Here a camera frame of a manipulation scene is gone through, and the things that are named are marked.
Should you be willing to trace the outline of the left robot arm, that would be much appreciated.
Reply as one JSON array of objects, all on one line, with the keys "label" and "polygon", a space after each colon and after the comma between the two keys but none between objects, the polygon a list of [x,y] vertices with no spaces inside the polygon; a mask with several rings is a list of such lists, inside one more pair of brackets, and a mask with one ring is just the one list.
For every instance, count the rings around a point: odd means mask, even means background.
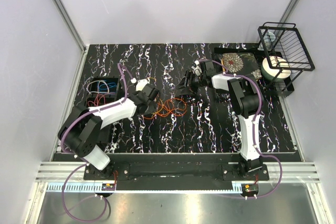
[{"label": "left robot arm", "polygon": [[74,153],[95,167],[99,178],[109,179],[113,167],[110,158],[98,146],[100,131],[117,121],[155,112],[159,94],[157,88],[147,83],[138,85],[136,91],[127,97],[105,105],[73,107],[58,132],[62,150]]}]

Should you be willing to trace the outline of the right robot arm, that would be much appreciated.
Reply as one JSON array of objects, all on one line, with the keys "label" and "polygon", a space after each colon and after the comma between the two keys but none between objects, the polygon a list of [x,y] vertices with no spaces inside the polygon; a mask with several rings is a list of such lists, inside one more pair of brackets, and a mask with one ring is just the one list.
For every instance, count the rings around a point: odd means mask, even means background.
[{"label": "right robot arm", "polygon": [[258,127],[264,99],[253,74],[242,76],[228,73],[221,63],[197,60],[176,85],[176,95],[196,95],[199,88],[208,87],[219,93],[228,92],[233,111],[238,116],[241,132],[238,173],[250,180],[262,169]]}]

